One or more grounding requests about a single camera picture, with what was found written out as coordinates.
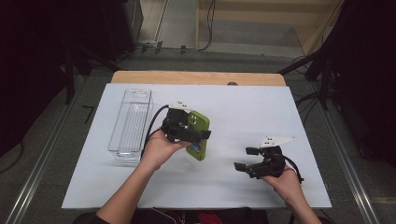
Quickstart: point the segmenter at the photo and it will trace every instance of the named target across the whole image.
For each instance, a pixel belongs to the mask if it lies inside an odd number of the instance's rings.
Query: floor
[[[191,7],[173,4],[173,0],[151,1],[156,2],[157,8],[163,8],[165,2],[168,2],[168,6]],[[166,23],[167,14],[161,15]],[[180,54],[179,50],[158,52],[149,49],[130,55],[119,66],[127,70],[275,73],[302,55],[290,28],[273,24],[251,25],[262,26],[265,33],[270,34],[258,34],[268,39],[265,42],[268,44],[261,49],[255,48],[260,39],[246,41],[241,35],[242,31],[238,29],[246,24],[223,23],[215,28],[217,26],[214,23],[213,42],[206,51]],[[229,39],[230,35],[227,35],[221,40],[221,29],[227,32],[229,29],[225,27],[232,26],[238,30],[232,35],[234,38]],[[179,27],[173,33],[170,29],[166,28],[167,33],[176,36],[187,33],[180,32]],[[254,36],[251,32],[255,29],[248,30],[250,35],[247,36]],[[276,38],[276,34],[281,35],[283,40]],[[200,37],[201,47],[205,43],[205,35]],[[168,41],[163,30],[156,35],[154,32],[146,37],[141,36],[142,42],[163,41],[164,46],[169,43],[167,47],[171,48],[193,45],[187,41],[187,37],[183,39]],[[307,82],[299,72],[303,73],[304,68],[285,76],[295,99],[317,90],[320,84],[320,80]],[[13,223],[71,223],[77,215],[86,212],[63,210],[61,204],[94,116],[94,111],[89,116],[90,106],[99,104],[101,93],[111,77],[112,72],[105,67],[95,67],[90,77],[77,78],[78,94],[73,104],[64,105],[65,91],[62,91],[38,118],[23,139],[24,151],[18,163],[0,174],[0,223],[6,223],[7,220],[14,220]],[[319,104],[312,106],[309,103],[300,105],[299,110],[308,106],[301,113],[302,122],[305,121],[305,131],[332,201],[332,209],[317,210],[317,214],[329,216],[334,223],[394,223],[396,169],[385,162],[368,161],[361,157],[359,146],[332,100],[328,101],[329,111],[324,111]],[[0,169],[11,164],[20,151],[21,145],[0,158]],[[361,202],[364,198],[360,197],[364,196],[367,196],[368,203]],[[367,215],[367,210],[371,209],[374,214]],[[289,221],[290,212],[286,209],[267,212],[270,223]]]
[[[200,19],[197,24],[196,8],[197,1],[142,2],[148,22],[143,24],[140,42],[162,42],[166,48],[180,49],[185,46],[187,49],[202,49],[209,41],[210,27],[212,40],[206,51],[291,58],[304,55],[291,25],[219,20],[207,22],[205,19]]]

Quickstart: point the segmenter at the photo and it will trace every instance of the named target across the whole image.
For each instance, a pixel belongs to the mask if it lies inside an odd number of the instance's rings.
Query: person
[[[171,143],[163,131],[155,132],[148,140],[145,154],[134,171],[88,223],[131,223],[134,211],[151,176],[176,151],[189,144],[183,141]],[[289,166],[285,166],[282,176],[278,178],[264,176],[262,180],[274,187],[298,223],[320,223],[304,197],[297,175]]]

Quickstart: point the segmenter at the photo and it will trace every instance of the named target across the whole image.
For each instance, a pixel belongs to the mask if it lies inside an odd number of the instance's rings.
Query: hand
[[[145,153],[139,164],[145,165],[153,171],[158,170],[176,151],[189,145],[190,143],[184,141],[169,142],[163,131],[158,130],[148,140]]]
[[[261,179],[274,187],[288,207],[306,202],[297,174],[288,165],[285,165],[280,177],[268,175],[262,176]]]

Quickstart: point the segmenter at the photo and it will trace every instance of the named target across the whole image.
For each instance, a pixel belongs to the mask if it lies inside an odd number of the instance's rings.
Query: wrist
[[[287,206],[296,217],[298,223],[321,223],[307,201],[287,204]]]
[[[157,170],[157,168],[148,162],[141,161],[139,162],[139,164],[137,164],[135,170],[146,173],[148,175],[152,175]]]
[[[303,200],[298,201],[288,201],[286,202],[286,206],[293,212],[293,213],[300,213],[301,211],[306,211],[307,209],[311,209],[308,202]]]
[[[309,207],[308,202],[305,199],[305,196],[301,193],[294,192],[292,197],[284,198],[285,204],[290,209],[296,209],[300,207]]]

